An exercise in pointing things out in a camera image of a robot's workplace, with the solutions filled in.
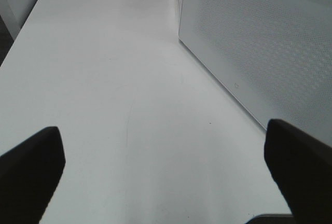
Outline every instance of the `desk surface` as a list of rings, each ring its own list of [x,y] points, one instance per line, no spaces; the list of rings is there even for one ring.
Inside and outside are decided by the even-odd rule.
[[[245,223],[289,213],[265,134],[178,42],[174,0],[39,0],[0,67],[0,153],[66,155],[41,223]]]

